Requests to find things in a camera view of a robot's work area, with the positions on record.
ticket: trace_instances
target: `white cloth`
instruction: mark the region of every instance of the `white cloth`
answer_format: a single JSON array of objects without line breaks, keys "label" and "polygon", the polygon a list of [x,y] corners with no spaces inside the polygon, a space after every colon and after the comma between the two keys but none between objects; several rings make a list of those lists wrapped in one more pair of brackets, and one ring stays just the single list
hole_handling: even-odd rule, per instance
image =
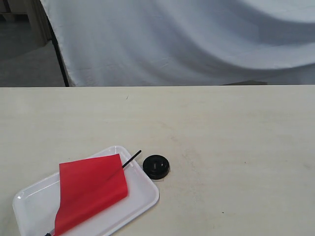
[{"label": "white cloth", "polygon": [[313,0],[41,0],[76,86],[314,84]]}]

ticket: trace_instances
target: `red fabric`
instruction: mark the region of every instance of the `red fabric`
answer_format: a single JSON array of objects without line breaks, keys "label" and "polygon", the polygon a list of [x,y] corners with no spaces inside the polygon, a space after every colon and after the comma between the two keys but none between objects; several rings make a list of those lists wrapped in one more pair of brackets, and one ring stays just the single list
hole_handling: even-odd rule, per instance
[{"label": "red fabric", "polygon": [[59,168],[61,200],[55,220],[56,236],[128,195],[119,154],[62,163]]}]

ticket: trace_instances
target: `gray floor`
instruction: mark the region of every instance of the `gray floor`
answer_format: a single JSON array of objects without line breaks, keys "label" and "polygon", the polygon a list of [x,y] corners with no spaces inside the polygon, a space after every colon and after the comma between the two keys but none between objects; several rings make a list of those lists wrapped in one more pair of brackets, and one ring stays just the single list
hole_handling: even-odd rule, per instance
[{"label": "gray floor", "polygon": [[0,22],[0,87],[64,87],[52,43],[38,47],[29,22]]}]

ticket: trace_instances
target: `black cap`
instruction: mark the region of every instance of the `black cap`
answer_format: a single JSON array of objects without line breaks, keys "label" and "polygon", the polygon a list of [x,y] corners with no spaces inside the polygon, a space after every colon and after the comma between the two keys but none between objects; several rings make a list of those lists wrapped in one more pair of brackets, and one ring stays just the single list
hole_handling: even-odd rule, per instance
[{"label": "black cap", "polygon": [[152,155],[147,157],[142,164],[144,172],[151,179],[161,179],[169,172],[169,162],[164,156]]}]

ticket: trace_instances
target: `table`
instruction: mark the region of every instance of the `table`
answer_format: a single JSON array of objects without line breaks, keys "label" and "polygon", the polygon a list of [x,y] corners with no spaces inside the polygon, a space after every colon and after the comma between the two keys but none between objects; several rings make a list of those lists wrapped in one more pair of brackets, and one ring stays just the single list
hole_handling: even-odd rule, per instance
[{"label": "table", "polygon": [[0,88],[0,235],[22,188],[106,147],[170,161],[117,236],[313,236],[315,86]]}]

